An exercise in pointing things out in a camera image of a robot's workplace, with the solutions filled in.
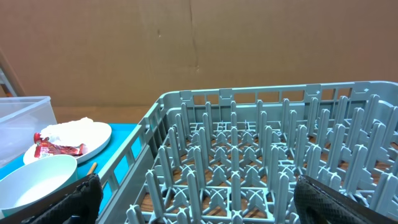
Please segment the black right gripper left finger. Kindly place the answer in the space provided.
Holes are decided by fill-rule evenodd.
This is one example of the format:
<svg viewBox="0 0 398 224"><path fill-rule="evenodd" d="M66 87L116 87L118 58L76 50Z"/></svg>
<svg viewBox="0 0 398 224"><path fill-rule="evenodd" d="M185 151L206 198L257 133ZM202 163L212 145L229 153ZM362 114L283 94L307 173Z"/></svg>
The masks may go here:
<svg viewBox="0 0 398 224"><path fill-rule="evenodd" d="M78 185L72 193L66 194L61 201L38 215L26 218L21 223L95 223L102 199L103 189L100 178L97 174L90 174L88 180Z"/></svg>

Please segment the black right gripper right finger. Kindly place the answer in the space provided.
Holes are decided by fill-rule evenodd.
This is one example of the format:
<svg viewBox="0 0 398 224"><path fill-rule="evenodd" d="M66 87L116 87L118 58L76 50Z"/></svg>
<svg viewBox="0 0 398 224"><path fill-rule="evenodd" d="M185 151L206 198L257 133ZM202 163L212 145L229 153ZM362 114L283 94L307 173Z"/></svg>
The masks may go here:
<svg viewBox="0 0 398 224"><path fill-rule="evenodd" d="M303 224L397 224L307 175L298 178L294 204Z"/></svg>

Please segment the pale green bowl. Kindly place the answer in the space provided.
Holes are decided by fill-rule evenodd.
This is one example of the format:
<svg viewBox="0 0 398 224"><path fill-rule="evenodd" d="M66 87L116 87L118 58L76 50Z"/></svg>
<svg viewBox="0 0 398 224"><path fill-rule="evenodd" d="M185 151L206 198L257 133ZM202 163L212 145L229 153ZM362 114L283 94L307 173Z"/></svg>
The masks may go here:
<svg viewBox="0 0 398 224"><path fill-rule="evenodd" d="M1 212L8 217L77 180L77 160L69 155L24 165L1 180Z"/></svg>

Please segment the red snack wrapper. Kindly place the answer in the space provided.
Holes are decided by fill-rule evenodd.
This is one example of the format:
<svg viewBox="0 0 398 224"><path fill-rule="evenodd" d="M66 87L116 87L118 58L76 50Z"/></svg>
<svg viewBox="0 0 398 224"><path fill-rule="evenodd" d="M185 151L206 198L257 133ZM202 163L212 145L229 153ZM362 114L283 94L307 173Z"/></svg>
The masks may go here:
<svg viewBox="0 0 398 224"><path fill-rule="evenodd" d="M38 159L60 154L69 156L82 156L83 150L86 147L84 144L80 144L79 146L61 146L53 144L49 141L49 137L42 138L40 133L34 134L34 143L34 157Z"/></svg>

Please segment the white napkin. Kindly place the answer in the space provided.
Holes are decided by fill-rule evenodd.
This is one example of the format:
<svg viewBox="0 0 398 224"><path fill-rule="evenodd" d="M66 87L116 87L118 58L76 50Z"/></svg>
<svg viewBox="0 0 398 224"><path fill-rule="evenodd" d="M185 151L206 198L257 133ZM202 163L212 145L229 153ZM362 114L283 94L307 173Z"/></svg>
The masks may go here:
<svg viewBox="0 0 398 224"><path fill-rule="evenodd" d="M77 146L85 142L93 125L94 121L89 118L49 125L41 130L40 137L58 145Z"/></svg>

